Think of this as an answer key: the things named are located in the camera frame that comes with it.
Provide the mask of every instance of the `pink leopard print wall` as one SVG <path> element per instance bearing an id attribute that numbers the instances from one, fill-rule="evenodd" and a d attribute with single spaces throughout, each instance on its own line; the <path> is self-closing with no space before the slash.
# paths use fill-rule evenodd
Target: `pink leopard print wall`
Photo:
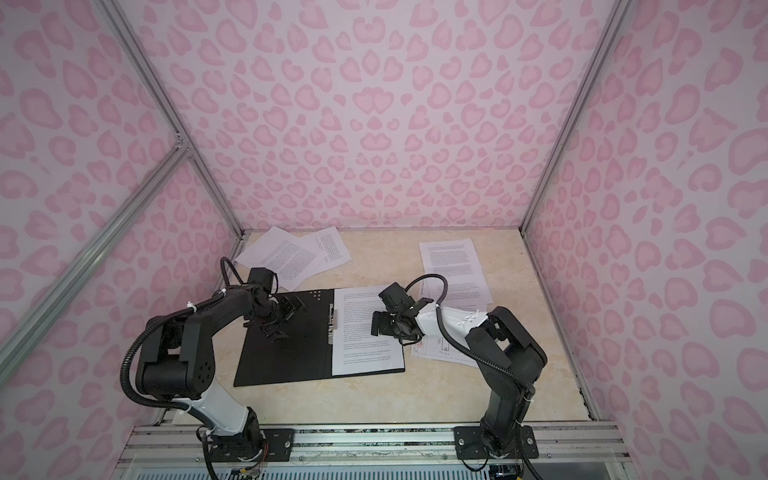
<path id="1" fill-rule="evenodd" d="M 612 0 L 121 3 L 246 227 L 516 226 Z"/>
<path id="2" fill-rule="evenodd" d="M 768 478 L 768 3 L 643 1 L 532 234 L 642 478 Z"/>
<path id="3" fill-rule="evenodd" d="M 0 5 L 0 345 L 168 152 L 88 0 Z"/>
<path id="4" fill-rule="evenodd" d="M 150 419 L 120 389 L 126 349 L 152 316 L 208 298 L 232 246 L 182 165 L 0 390 L 0 478 L 109 478 L 134 425 Z"/>

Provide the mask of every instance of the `white paper sheet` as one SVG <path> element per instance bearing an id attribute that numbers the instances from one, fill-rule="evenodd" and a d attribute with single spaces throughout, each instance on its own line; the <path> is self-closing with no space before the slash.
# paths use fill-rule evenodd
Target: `white paper sheet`
<path id="1" fill-rule="evenodd" d="M 336 227 L 329 227 L 323 230 L 312 232 L 301 237 L 301 240 L 311 243 L 325 253 L 323 261 L 317 264 L 314 274 L 336 268 L 339 265 L 349 262 L 352 256 L 346 249 L 341 235 Z"/>
<path id="2" fill-rule="evenodd" d="M 313 243 L 272 227 L 235 261 L 248 268 L 264 266 L 272 270 L 277 273 L 280 286 L 291 292 L 315 273 L 323 258 L 324 253 Z"/>
<path id="3" fill-rule="evenodd" d="M 403 369 L 402 346 L 391 336 L 371 335 L 373 312 L 386 308 L 379 292 L 387 285 L 337 288 L 333 295 L 332 375 Z"/>
<path id="4" fill-rule="evenodd" d="M 411 345 L 411 355 L 424 359 L 461 363 L 462 365 L 478 368 L 475 360 L 453 348 L 446 339 L 440 336 L 425 336 L 421 342 Z"/>
<path id="5" fill-rule="evenodd" d="M 442 304 L 463 310 L 485 310 L 493 303 L 485 282 L 475 245 L 470 239 L 420 243 L 426 273 L 439 273 L 448 279 L 448 295 Z M 434 300 L 442 292 L 442 282 L 427 279 L 423 293 Z"/>

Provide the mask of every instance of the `wall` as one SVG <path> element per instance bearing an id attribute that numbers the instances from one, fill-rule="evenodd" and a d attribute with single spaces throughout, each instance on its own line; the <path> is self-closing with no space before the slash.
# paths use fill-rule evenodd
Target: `wall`
<path id="1" fill-rule="evenodd" d="M 151 411 L 125 398 L 125 351 L 155 315 L 210 296 L 233 238 L 184 164 L 0 391 L 0 477 L 108 478 Z"/>
<path id="2" fill-rule="evenodd" d="M 90 2 L 0 6 L 0 345 L 171 141 Z"/>
<path id="3" fill-rule="evenodd" d="M 641 2 L 533 225 L 643 478 L 768 477 L 768 4 Z"/>
<path id="4" fill-rule="evenodd" d="M 519 225 L 612 4 L 122 2 L 258 228 Z"/>

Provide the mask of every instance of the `diagonal metal bar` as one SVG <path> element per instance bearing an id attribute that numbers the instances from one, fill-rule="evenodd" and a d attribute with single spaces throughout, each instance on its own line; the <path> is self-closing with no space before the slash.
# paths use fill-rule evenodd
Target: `diagonal metal bar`
<path id="1" fill-rule="evenodd" d="M 95 3 L 101 11 L 101 14 L 110 26 L 126 56 L 133 64 L 142 82 L 144 82 L 144 86 L 147 88 L 149 95 L 155 100 L 155 103 L 157 103 L 157 107 L 165 121 L 170 125 L 171 129 L 176 132 L 177 138 L 180 141 L 184 141 L 190 145 L 192 150 L 192 165 L 203 181 L 205 189 L 208 191 L 214 204 L 227 221 L 227 225 L 229 225 L 235 237 L 238 239 L 242 238 L 243 227 L 240 225 L 237 215 L 234 213 L 234 210 L 232 210 L 232 206 L 229 201 L 227 201 L 227 197 L 219 187 L 219 184 L 214 180 L 214 176 L 210 172 L 208 165 L 205 163 L 203 155 L 200 153 L 200 149 L 195 144 L 181 115 L 176 109 L 173 101 L 170 99 L 170 95 L 163 86 L 160 75 L 157 74 L 154 66 L 144 53 L 144 49 L 141 47 L 136 32 L 134 32 L 131 23 L 126 18 L 125 12 L 123 12 L 118 0 L 93 0 L 93 3 Z"/>
<path id="2" fill-rule="evenodd" d="M 106 227 L 101 229 L 72 261 L 45 298 L 22 318 L 16 333 L 0 349 L 0 387 L 43 340 L 54 322 L 133 227 L 135 220 L 170 180 L 179 165 L 189 159 L 189 155 L 189 148 L 184 144 L 179 144 L 168 152 L 160 165 L 109 220 Z"/>
<path id="3" fill-rule="evenodd" d="M 573 104 L 571 104 L 571 110 L 568 111 L 568 115 L 563 123 L 563 128 L 558 132 L 558 137 L 555 140 L 552 152 L 547 159 L 544 172 L 541 174 L 538 184 L 534 189 L 531 204 L 528 205 L 528 209 L 523 216 L 523 223 L 520 226 L 520 233 L 523 235 L 525 235 L 525 232 L 531 226 L 533 217 L 544 198 L 544 193 L 551 183 L 554 169 L 560 164 L 565 153 L 565 148 L 568 145 L 568 142 L 571 141 L 571 137 L 576 131 L 576 127 L 578 126 L 583 113 L 587 110 L 589 98 L 592 96 L 594 89 L 598 86 L 603 71 L 611 60 L 611 55 L 616 49 L 616 44 L 619 42 L 621 32 L 624 30 L 627 20 L 631 17 L 631 15 L 629 15 L 631 7 L 636 3 L 635 0 L 616 0 L 616 3 L 614 3 L 613 8 L 611 9 L 611 13 L 608 15 L 603 35 L 600 37 L 598 46 L 592 54 L 592 58 L 587 66 L 587 71 L 584 74 L 584 79 L 579 85 Z"/>

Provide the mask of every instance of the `heart pattern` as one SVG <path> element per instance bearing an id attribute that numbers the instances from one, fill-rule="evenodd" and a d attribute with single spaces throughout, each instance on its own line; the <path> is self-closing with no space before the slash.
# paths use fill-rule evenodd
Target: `heart pattern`
<path id="1" fill-rule="evenodd" d="M 649 480 L 768 478 L 759 3 L 639 2 L 531 225 L 600 414 Z"/>
<path id="2" fill-rule="evenodd" d="M 173 142 L 89 2 L 0 28 L 0 345 Z"/>
<path id="3" fill-rule="evenodd" d="M 122 6 L 245 227 L 515 227 L 612 2 L 443 3 Z"/>
<path id="4" fill-rule="evenodd" d="M 148 249 L 150 237 L 163 247 Z M 0 476 L 109 474 L 126 434 L 153 414 L 120 389 L 125 350 L 152 316 L 209 297 L 232 246 L 199 177 L 181 165 L 0 391 Z"/>

